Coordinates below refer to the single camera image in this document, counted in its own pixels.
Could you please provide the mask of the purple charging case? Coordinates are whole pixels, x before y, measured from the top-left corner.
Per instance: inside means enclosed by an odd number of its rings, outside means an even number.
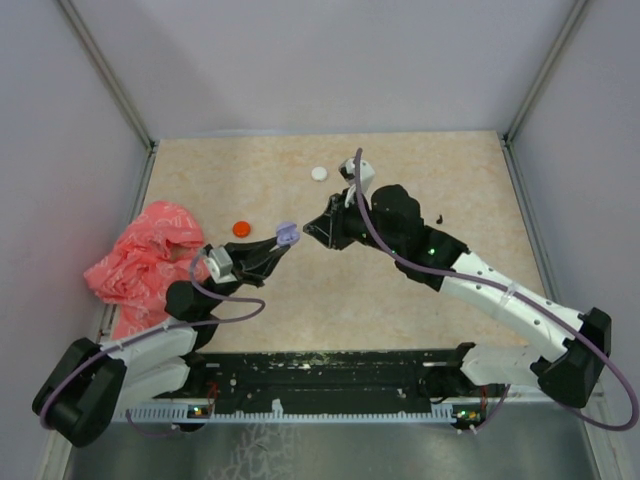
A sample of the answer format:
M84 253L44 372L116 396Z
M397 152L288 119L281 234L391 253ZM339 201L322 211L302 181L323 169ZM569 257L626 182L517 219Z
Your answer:
M282 222L276 228L276 244L283 248L293 246L300 240L300 232L294 222Z

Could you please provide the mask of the orange charging case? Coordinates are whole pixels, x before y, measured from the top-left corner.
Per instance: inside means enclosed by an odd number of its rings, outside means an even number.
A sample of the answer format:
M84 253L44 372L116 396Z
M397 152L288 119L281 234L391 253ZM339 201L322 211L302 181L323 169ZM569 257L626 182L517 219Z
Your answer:
M233 234L238 238L246 238L251 234L252 227L251 224L247 221L237 221L232 226Z

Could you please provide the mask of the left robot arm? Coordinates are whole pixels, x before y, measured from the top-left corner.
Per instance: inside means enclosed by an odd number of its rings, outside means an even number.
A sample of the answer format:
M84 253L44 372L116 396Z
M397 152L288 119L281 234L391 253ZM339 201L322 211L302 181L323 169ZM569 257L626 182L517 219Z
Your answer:
M178 390L189 397L201 394L208 373L195 364L196 352L224 322L214 309L243 302L256 308L239 321L259 315L265 301L241 298L237 291L262 287L298 240L296 233L279 233L258 242L206 245L192 258L187 279L168 287L167 317L159 325L106 343L74 341L32 402L42 427L85 447L114 417L147 400Z

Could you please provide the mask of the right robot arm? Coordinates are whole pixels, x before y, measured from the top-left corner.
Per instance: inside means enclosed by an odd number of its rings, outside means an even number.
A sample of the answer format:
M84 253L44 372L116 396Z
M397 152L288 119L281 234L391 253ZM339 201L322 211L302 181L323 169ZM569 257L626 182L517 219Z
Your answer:
M471 347L446 372L448 387L461 396L486 384L539 388L573 408L586 406L604 368L588 348L611 352L611 317L598 308L579 312L545 299L490 267L466 244L424 223L420 205L400 185L376 190L362 218L356 203L334 194L325 211L303 230L323 246L343 250L376 237L397 255L422 266L396 267L407 278L470 304L527 339L523 347Z

